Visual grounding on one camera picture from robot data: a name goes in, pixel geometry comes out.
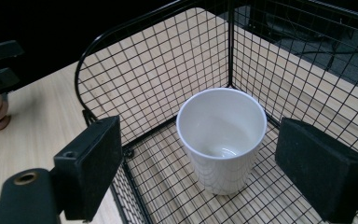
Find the ceramic cup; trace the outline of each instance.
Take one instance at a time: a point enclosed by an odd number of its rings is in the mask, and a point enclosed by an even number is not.
[[[214,194],[243,189],[267,129],[262,106],[243,91],[201,91],[181,106],[176,129],[199,184]]]

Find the table surface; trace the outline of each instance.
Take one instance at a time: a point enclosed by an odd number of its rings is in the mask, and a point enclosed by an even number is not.
[[[0,192],[12,175],[54,167],[53,157],[87,127],[74,88],[76,64],[8,95],[11,122],[0,131]],[[108,190],[93,223],[121,222]],[[67,221],[61,213],[62,223]]]

